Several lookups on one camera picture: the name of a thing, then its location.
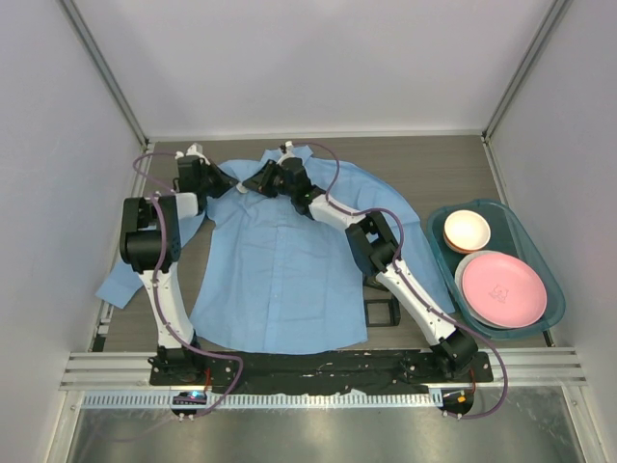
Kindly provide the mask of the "blue button-up shirt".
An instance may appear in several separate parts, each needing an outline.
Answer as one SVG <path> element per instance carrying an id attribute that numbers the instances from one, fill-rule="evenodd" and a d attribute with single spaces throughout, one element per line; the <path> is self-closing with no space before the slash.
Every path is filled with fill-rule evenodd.
<path id="1" fill-rule="evenodd" d="M 392 187 L 347 162 L 299 147 L 308 176 L 353 208 L 384 207 L 402 222 L 403 259 L 430 296 L 453 310 L 417 214 Z M 206 207 L 214 222 L 196 333 L 254 353 L 312 354 L 367 338 L 362 274 L 344 234 L 298 214 L 285 198 L 228 191 Z"/>

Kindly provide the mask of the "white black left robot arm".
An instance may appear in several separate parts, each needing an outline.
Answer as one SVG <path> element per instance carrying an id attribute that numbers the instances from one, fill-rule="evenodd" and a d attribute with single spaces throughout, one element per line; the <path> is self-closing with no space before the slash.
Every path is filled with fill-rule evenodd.
<path id="1" fill-rule="evenodd" d="M 168 195 L 127 198 L 122 205 L 121 260 L 146 289 L 157 327 L 156 353 L 148 358 L 150 383 L 197 381 L 204 378 L 209 364 L 216 360 L 237 364 L 232 374 L 238 379 L 243 369 L 241 358 L 200 348 L 178 279 L 180 222 L 203 216 L 207 200 L 222 197 L 236 186 L 237 180 L 212 163 L 199 144 L 172 157 L 177 177 Z"/>

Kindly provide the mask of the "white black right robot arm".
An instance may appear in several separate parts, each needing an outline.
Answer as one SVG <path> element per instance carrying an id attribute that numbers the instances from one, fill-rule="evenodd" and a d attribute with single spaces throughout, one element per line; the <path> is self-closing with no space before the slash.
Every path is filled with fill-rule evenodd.
<path id="1" fill-rule="evenodd" d="M 364 276 L 389 290 L 411 315 L 443 376 L 454 379 L 470 371 L 477 343 L 446 315 L 413 275 L 402 255 L 402 222 L 392 211 L 383 207 L 357 210 L 335 200 L 329 189 L 310 180 L 304 161 L 290 154 L 278 161 L 267 161 L 256 174 L 241 182 L 240 190 L 267 198 L 284 195 L 299 214 L 343 232 Z"/>

